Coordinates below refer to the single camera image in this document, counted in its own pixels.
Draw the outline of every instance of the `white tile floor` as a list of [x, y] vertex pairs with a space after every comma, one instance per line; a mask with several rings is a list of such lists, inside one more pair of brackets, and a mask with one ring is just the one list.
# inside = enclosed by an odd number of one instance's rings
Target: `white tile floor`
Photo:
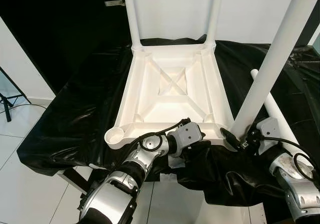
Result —
[[[9, 123], [6, 115], [0, 114], [0, 223], [72, 224], [78, 221], [81, 193], [58, 176], [35, 173], [20, 163], [16, 153], [43, 112], [38, 106], [17, 107], [11, 110]], [[91, 172], [89, 167], [76, 170], [85, 178]], [[146, 182], [138, 196], [132, 224], [195, 223], [203, 196], [202, 191], [188, 190], [177, 183]], [[250, 220], [249, 213], [247, 207], [206, 205], [206, 217], [197, 223], [266, 223], [261, 215], [258, 215], [261, 221]]]

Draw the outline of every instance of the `black tarp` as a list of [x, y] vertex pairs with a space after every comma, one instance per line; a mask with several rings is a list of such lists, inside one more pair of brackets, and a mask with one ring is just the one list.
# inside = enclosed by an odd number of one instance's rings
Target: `black tarp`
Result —
[[[142, 43], [196, 44], [203, 40], [152, 39]], [[250, 70], [259, 69], [269, 45], [216, 43], [215, 57], [232, 114], [236, 117], [253, 82]], [[131, 59], [129, 46], [100, 46], [92, 53], [18, 148], [21, 162], [45, 175], [90, 163], [110, 170], [127, 147], [111, 150], [103, 135], [115, 122]], [[319, 69], [319, 56], [312, 48], [295, 48], [271, 91], [297, 140], [315, 154], [318, 164]], [[257, 119], [267, 116], [262, 107]], [[189, 159], [186, 168], [175, 170], [168, 167], [166, 157], [158, 158], [148, 180], [158, 180], [160, 173], [176, 173], [179, 183], [204, 190], [206, 200], [216, 204], [252, 205], [266, 196], [282, 196], [274, 178], [263, 171], [254, 158], [205, 143], [188, 150], [185, 155]]]

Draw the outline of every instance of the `white cylinder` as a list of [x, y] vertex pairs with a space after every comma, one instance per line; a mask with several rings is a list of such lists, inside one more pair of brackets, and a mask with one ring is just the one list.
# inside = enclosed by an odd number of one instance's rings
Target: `white cylinder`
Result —
[[221, 0], [213, 0], [211, 5], [211, 12], [209, 15], [209, 24], [208, 24], [208, 31], [206, 35], [205, 45], [206, 46], [213, 46], [215, 42], [215, 33], [217, 29], [217, 21], [218, 15], [220, 11]]
[[245, 135], [274, 85], [317, 0], [291, 0], [272, 45], [259, 69], [240, 110], [231, 133]]
[[138, 23], [137, 23], [137, 16], [136, 16], [136, 10], [135, 10], [135, 3], [134, 0], [125, 0], [125, 7], [126, 7], [126, 13], [128, 15], [128, 21], [129, 21], [129, 28], [130, 28], [130, 35], [131, 35], [131, 41], [132, 41], [132, 50], [137, 50], [139, 48], [142, 48], [142, 44], [140, 42], [140, 36], [139, 36], [139, 29], [138, 29]]
[[[256, 70], [256, 69], [251, 70], [251, 76], [253, 79], [256, 78], [257, 74], [258, 74], [258, 70]], [[268, 96], [266, 97], [266, 99], [264, 101], [264, 106], [265, 106], [266, 111], [268, 112], [269, 116], [277, 119], [280, 137], [283, 139], [286, 139], [286, 140], [290, 140], [296, 144], [299, 144], [296, 137], [294, 136], [289, 124], [287, 123], [284, 115], [282, 114], [279, 106], [277, 105], [275, 99], [273, 98], [272, 94], [270, 94], [270, 93], [268, 94]], [[305, 154], [299, 148], [296, 148], [295, 146], [287, 144], [287, 143], [283, 143], [283, 147], [285, 149], [287, 149], [292, 155], [295, 155], [296, 153]], [[306, 165], [311, 165], [304, 158], [301, 158], [299, 160], [302, 161], [303, 163], [305, 163]]]

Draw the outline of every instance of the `black plastic sheet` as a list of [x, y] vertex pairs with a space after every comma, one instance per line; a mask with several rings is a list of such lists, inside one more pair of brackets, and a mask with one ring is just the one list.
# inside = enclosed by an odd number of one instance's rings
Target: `black plastic sheet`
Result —
[[[144, 40], [144, 45], [202, 43], [191, 39]], [[269, 45], [217, 41], [215, 56], [234, 117], [253, 82], [250, 70], [259, 69]], [[132, 53], [130, 47], [101, 46], [60, 91], [17, 152], [34, 171], [54, 175], [76, 165], [94, 164], [110, 170], [126, 151], [111, 150], [104, 133], [115, 122]], [[271, 93], [299, 143], [315, 154], [320, 164], [319, 57], [310, 48], [296, 48]], [[257, 119], [268, 117], [264, 107]], [[266, 198], [281, 198], [274, 178], [258, 160], [205, 143], [185, 151], [186, 168], [170, 169], [166, 157], [158, 158], [148, 180], [160, 173], [176, 173], [178, 182], [204, 190], [208, 203], [252, 205]]]

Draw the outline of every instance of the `white wall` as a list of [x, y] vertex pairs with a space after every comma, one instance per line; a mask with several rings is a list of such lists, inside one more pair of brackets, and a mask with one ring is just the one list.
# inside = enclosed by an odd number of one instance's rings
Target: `white wall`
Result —
[[[141, 39], [199, 38], [212, 0], [134, 0]], [[218, 40], [271, 43], [290, 0], [222, 0]]]
[[55, 97], [1, 18], [0, 66], [31, 101]]

